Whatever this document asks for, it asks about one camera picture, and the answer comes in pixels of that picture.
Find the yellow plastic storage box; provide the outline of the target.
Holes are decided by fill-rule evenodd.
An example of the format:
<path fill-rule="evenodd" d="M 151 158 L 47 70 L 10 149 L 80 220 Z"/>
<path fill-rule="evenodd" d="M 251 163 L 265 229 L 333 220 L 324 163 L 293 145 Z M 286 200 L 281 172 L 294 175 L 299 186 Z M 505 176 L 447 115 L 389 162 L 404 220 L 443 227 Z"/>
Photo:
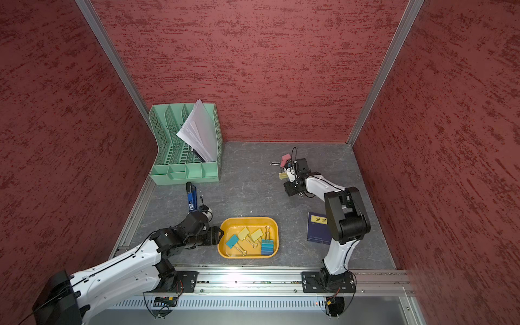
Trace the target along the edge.
<path fill-rule="evenodd" d="M 220 228 L 217 250 L 226 259 L 269 259 L 279 250 L 278 225 L 270 217 L 229 218 Z"/>

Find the pale yellow binder clip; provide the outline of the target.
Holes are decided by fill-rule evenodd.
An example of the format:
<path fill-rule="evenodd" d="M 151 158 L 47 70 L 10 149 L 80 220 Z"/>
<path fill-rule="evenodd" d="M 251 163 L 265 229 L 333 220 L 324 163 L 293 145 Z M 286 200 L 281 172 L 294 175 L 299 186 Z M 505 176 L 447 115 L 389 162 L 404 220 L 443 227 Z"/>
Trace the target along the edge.
<path fill-rule="evenodd" d="M 264 231 L 262 229 L 256 229 L 254 232 L 250 233 L 249 238 L 255 243 L 259 243 L 264 236 Z"/>

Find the blue binder clip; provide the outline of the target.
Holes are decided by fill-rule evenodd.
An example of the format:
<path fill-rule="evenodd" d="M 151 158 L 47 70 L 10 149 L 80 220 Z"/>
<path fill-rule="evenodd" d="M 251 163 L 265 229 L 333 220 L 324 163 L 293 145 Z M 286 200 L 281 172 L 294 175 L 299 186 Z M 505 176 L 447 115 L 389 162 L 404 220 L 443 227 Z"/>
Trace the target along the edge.
<path fill-rule="evenodd" d="M 265 227 L 265 236 L 264 236 L 264 238 L 261 241 L 261 254 L 264 255 L 264 256 L 268 256 L 268 255 L 271 254 L 270 253 L 270 251 L 271 251 L 271 244 L 270 244 L 270 241 L 269 241 L 269 229 L 270 229 L 269 226 Z"/>

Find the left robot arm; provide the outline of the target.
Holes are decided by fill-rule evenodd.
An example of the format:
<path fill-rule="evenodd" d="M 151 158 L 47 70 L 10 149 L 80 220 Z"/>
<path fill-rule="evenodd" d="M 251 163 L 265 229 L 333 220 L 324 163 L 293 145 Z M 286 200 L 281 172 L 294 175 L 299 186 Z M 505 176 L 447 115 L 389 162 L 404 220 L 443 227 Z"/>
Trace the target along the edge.
<path fill-rule="evenodd" d="M 83 271 L 66 270 L 51 276 L 32 307 L 37 324 L 86 324 L 101 311 L 138 294 L 174 291 L 194 284 L 171 262 L 184 250 L 216 246 L 224 232 L 210 226 L 209 210 L 189 213 L 173 227 L 153 231 L 117 257 Z"/>

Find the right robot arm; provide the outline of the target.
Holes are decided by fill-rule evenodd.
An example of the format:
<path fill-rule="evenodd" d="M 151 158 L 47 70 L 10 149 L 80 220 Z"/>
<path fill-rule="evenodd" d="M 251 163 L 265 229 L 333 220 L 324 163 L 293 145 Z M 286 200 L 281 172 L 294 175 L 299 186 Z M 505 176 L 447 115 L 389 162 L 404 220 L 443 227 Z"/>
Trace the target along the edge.
<path fill-rule="evenodd" d="M 280 168 L 288 177 L 284 183 L 288 196 L 310 195 L 324 202 L 331 243 L 317 275 L 318 285 L 331 291 L 350 282 L 353 276 L 349 275 L 349 261 L 359 242 L 371 231 L 359 189 L 337 185 L 312 172 L 304 158 L 286 155 L 280 161 Z"/>

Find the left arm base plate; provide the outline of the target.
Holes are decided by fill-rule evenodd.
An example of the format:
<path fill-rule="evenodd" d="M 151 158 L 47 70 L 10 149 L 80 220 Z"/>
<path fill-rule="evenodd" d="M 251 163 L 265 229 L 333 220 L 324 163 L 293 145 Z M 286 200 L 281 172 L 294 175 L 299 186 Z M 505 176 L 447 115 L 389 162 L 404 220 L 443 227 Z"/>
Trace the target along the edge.
<path fill-rule="evenodd" d="M 153 293 L 175 293 L 177 295 L 182 293 L 193 293 L 197 283 L 198 272 L 195 271 L 180 271 L 175 275 L 167 276 L 161 279 L 157 288 Z"/>

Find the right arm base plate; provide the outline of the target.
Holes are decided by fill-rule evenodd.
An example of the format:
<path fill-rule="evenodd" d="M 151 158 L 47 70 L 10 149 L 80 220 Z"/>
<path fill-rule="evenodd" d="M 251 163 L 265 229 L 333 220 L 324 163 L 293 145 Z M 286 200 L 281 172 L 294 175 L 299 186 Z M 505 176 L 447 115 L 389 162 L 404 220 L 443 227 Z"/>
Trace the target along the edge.
<path fill-rule="evenodd" d="M 331 275 L 324 268 L 318 272 L 302 272 L 301 282 L 304 293 L 356 292 L 356 281 L 350 271 L 339 275 Z"/>

